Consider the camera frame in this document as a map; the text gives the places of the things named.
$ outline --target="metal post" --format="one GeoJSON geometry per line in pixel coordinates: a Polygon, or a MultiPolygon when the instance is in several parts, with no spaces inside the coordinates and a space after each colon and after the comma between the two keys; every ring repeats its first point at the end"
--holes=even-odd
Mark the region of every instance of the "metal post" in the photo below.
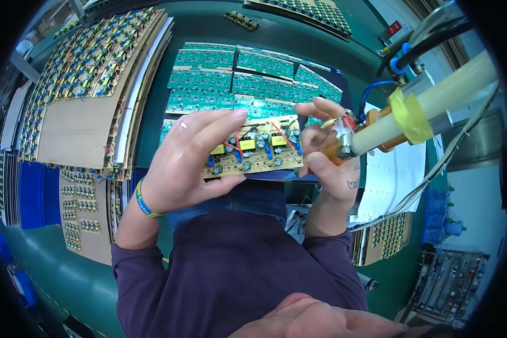
{"type": "Polygon", "coordinates": [[[11,53],[11,63],[33,83],[38,83],[40,73],[36,71],[17,51],[11,53]]]}
{"type": "Polygon", "coordinates": [[[79,18],[79,22],[84,24],[85,17],[84,17],[84,10],[83,10],[83,5],[81,5],[81,1],[80,0],[68,0],[68,3],[70,3],[71,9],[73,9],[74,12],[77,14],[77,18],[79,18]]]}

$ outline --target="shirt sleeve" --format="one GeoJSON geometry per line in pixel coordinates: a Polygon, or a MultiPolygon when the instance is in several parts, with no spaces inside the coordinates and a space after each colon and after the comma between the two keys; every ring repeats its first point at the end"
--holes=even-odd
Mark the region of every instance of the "shirt sleeve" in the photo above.
{"type": "Polygon", "coordinates": [[[112,272],[117,281],[117,316],[128,338],[144,337],[162,297],[166,271],[157,247],[142,250],[111,245],[112,272]]]}
{"type": "Polygon", "coordinates": [[[367,311],[366,294],[349,260],[349,231],[334,237],[306,237],[302,246],[332,276],[348,297],[351,309],[367,311]]]}

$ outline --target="lips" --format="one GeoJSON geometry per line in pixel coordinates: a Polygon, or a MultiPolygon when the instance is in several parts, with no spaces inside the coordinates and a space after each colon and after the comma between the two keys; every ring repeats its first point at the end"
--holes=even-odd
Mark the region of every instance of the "lips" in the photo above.
{"type": "Polygon", "coordinates": [[[289,296],[284,298],[284,300],[281,301],[280,304],[278,304],[278,306],[276,307],[276,309],[274,309],[274,311],[275,312],[280,311],[283,308],[286,308],[286,307],[290,306],[291,304],[294,304],[304,298],[311,298],[311,296],[307,295],[307,294],[300,293],[300,292],[290,294],[289,296]]]}

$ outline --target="forearm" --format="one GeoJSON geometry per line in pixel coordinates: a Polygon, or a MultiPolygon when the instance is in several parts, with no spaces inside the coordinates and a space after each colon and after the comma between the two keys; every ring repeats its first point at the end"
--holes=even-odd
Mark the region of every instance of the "forearm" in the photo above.
{"type": "Polygon", "coordinates": [[[337,199],[326,191],[321,191],[306,219],[307,237],[331,237],[347,230],[347,214],[354,201],[337,199]]]}
{"type": "Polygon", "coordinates": [[[155,247],[158,239],[158,228],[159,220],[143,213],[134,196],[122,215],[115,244],[129,250],[155,247]]]}

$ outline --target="red wire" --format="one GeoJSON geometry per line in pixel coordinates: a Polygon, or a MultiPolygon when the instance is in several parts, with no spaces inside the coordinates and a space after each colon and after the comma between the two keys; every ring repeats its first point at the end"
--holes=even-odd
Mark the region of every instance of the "red wire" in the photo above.
{"type": "Polygon", "coordinates": [[[241,142],[238,140],[238,130],[235,133],[235,139],[237,140],[238,151],[241,153],[241,158],[242,158],[243,156],[242,156],[241,142]]]}
{"type": "Polygon", "coordinates": [[[282,135],[282,137],[284,138],[284,140],[288,143],[288,145],[291,147],[291,149],[294,149],[293,145],[291,144],[291,142],[289,142],[289,140],[287,139],[287,137],[285,137],[284,133],[280,130],[280,128],[278,128],[274,122],[272,123],[272,125],[274,126],[274,128],[276,128],[276,130],[280,133],[280,135],[282,135]]]}
{"type": "Polygon", "coordinates": [[[235,150],[239,150],[236,146],[234,146],[234,145],[232,145],[232,144],[229,144],[229,143],[227,143],[227,142],[222,142],[222,143],[223,143],[224,145],[228,145],[228,146],[230,146],[231,148],[233,148],[233,149],[235,149],[235,150]]]}

